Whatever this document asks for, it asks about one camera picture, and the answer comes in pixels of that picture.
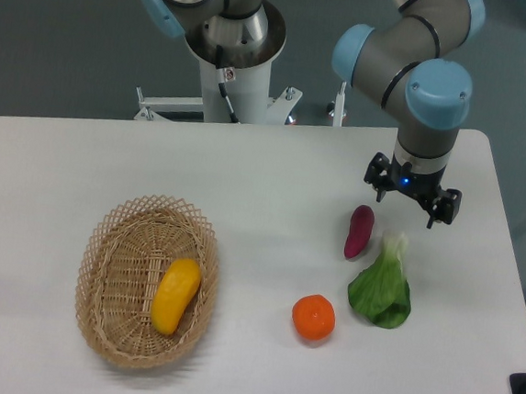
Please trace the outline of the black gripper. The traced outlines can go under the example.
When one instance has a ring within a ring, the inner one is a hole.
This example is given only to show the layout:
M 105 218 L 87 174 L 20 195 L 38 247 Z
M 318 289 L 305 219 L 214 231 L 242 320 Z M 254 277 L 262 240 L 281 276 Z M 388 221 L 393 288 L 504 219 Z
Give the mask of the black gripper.
M 428 210 L 426 228 L 431 229 L 436 222 L 451 225 L 462 202 L 463 194 L 460 190 L 442 190 L 440 183 L 444 173 L 445 168 L 429 174 L 404 170 L 396 156 L 390 162 L 384 154 L 377 152 L 368 164 L 364 181 L 375 190 L 378 203 L 388 191 L 397 191 L 417 201 L 423 209 Z

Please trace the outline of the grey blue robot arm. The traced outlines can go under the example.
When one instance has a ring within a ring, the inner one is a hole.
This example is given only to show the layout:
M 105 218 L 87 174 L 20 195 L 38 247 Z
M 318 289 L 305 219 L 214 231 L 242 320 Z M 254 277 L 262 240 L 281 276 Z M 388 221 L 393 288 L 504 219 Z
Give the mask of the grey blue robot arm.
M 399 125 L 392 156 L 378 153 L 364 181 L 382 197 L 398 191 L 430 222 L 451 223 L 461 192 L 441 186 L 468 114 L 472 79 L 446 54 L 484 25 L 483 0 L 394 0 L 400 20 L 376 31 L 352 26 L 336 42 L 333 71 Z M 204 118 L 268 124 L 272 61 L 285 46 L 281 13 L 267 0 L 141 0 L 167 37 L 185 39 L 200 65 Z

